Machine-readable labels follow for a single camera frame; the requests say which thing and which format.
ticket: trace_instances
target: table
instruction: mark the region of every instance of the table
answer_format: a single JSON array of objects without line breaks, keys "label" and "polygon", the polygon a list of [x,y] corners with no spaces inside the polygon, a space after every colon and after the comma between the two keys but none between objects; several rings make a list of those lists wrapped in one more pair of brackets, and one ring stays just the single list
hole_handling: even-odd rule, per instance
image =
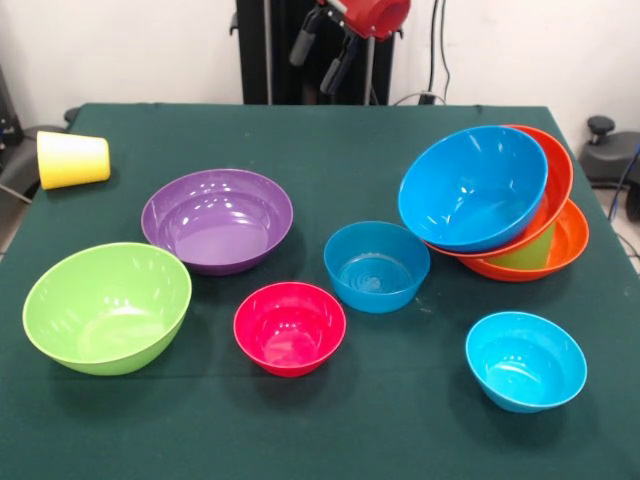
[{"label": "table", "polygon": [[[577,166],[572,198],[592,237],[570,268],[502,284],[433,254],[410,306],[347,309],[340,350],[300,379],[269,376],[234,343],[233,313],[249,293],[294,279],[330,288],[332,232],[399,222],[413,160],[449,133],[496,123],[561,138],[545,108],[83,107],[73,132],[109,140],[111,180],[40,192],[0,264],[0,478],[638,478],[639,283]],[[100,243],[144,241],[148,197],[216,167],[255,170],[290,194],[294,226],[277,251],[244,274],[194,276],[175,341],[132,375],[78,374],[28,343],[22,303],[48,267]],[[572,403],[518,416],[481,393],[464,339],[506,309],[548,317],[581,344],[589,378]]]}]

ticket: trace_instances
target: cable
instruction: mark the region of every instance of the cable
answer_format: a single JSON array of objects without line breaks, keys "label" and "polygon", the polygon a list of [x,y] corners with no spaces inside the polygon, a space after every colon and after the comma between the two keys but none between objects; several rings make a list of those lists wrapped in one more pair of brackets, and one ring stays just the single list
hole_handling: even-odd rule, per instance
[{"label": "cable", "polygon": [[380,105],[380,102],[378,101],[378,95],[376,95],[376,89],[373,88],[373,85],[371,85],[371,100],[373,100],[373,103],[375,103],[376,105]]},{"label": "cable", "polygon": [[0,190],[4,190],[5,192],[7,192],[9,195],[13,195],[14,197],[16,197],[18,200],[23,201],[24,203],[26,203],[27,205],[31,205],[31,200],[29,200],[27,197],[25,197],[24,195],[19,194],[18,192],[16,192],[13,188],[9,188],[9,187],[5,187],[4,185],[2,185],[0,183]]},{"label": "cable", "polygon": [[447,74],[447,81],[444,83],[444,94],[442,95],[445,100],[447,99],[447,91],[449,90],[449,82],[451,81],[451,72],[447,65],[447,56],[444,53],[444,12],[446,6],[447,0],[442,0],[442,12],[440,13],[440,56],[442,57],[442,66]]},{"label": "cable", "polygon": [[635,247],[631,244],[631,242],[629,240],[627,240],[626,238],[624,238],[622,235],[620,235],[619,233],[616,232],[616,235],[618,235],[618,238],[620,240],[622,240],[625,245],[627,247],[629,247],[629,250],[631,250],[632,255],[629,255],[630,257],[637,257],[640,259],[640,254],[638,253],[638,251],[635,249]]},{"label": "cable", "polygon": [[440,95],[433,93],[433,92],[427,92],[426,90],[423,90],[422,92],[417,92],[417,93],[410,93],[409,95],[405,95],[404,97],[402,97],[400,100],[398,100],[396,103],[393,104],[394,107],[397,107],[398,105],[400,105],[402,102],[404,102],[405,100],[410,99],[411,97],[417,97],[418,95],[431,95],[432,97],[437,98],[438,100],[440,100],[442,102],[443,105],[446,105],[447,102],[444,100],[444,98],[442,98]]},{"label": "cable", "polygon": [[431,68],[429,70],[429,87],[427,91],[433,90],[433,77],[435,76],[436,69],[436,17],[438,16],[438,2],[440,0],[433,0],[433,11],[431,12]]},{"label": "cable", "polygon": [[616,187],[616,193],[613,194],[611,207],[609,207],[609,215],[607,215],[607,219],[610,222],[613,221],[613,218],[615,217],[615,212],[618,211],[618,195],[620,194],[620,190],[622,190],[622,186],[624,185],[624,182],[627,179],[627,176],[629,175],[629,173],[631,173],[631,170],[633,170],[633,166],[638,161],[638,157],[640,157],[640,146],[638,147],[638,151],[636,151],[636,154],[633,156],[633,158],[627,165],[627,168],[625,168],[624,173],[622,174],[622,176],[620,177],[620,181],[618,182],[618,186]]}]

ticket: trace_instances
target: light blue bowl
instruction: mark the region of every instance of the light blue bowl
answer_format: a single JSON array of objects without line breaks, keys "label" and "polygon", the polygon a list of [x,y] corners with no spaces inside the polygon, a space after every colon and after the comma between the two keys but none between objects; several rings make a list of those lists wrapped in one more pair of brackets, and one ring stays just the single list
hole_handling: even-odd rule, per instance
[{"label": "light blue bowl", "polygon": [[411,166],[400,186],[400,216],[418,237],[446,250],[492,250],[533,220],[547,175],[546,155],[526,133],[462,130]]},{"label": "light blue bowl", "polygon": [[572,400],[587,380],[580,347],[556,324],[522,312],[483,318],[467,335],[467,361],[499,407],[535,413]]},{"label": "light blue bowl", "polygon": [[333,289],[356,310],[387,313],[415,296],[431,267],[427,247],[407,229],[360,222],[334,233],[324,249]]}]

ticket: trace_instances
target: yellow cup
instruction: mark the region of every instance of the yellow cup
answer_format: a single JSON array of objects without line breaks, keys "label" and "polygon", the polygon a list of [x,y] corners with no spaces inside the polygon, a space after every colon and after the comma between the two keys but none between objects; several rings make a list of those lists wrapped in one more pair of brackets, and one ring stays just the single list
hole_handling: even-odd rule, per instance
[{"label": "yellow cup", "polygon": [[45,190],[101,182],[111,175],[104,138],[38,132],[38,170]]}]

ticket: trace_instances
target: lime green bowl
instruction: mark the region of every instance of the lime green bowl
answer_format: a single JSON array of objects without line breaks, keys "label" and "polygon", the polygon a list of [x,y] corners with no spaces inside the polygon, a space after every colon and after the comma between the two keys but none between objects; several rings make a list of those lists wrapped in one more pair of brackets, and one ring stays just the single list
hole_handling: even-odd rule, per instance
[{"label": "lime green bowl", "polygon": [[33,345],[92,375],[138,370],[171,343],[191,299],[191,278],[176,257],[142,243],[78,252],[49,269],[24,304]]}]

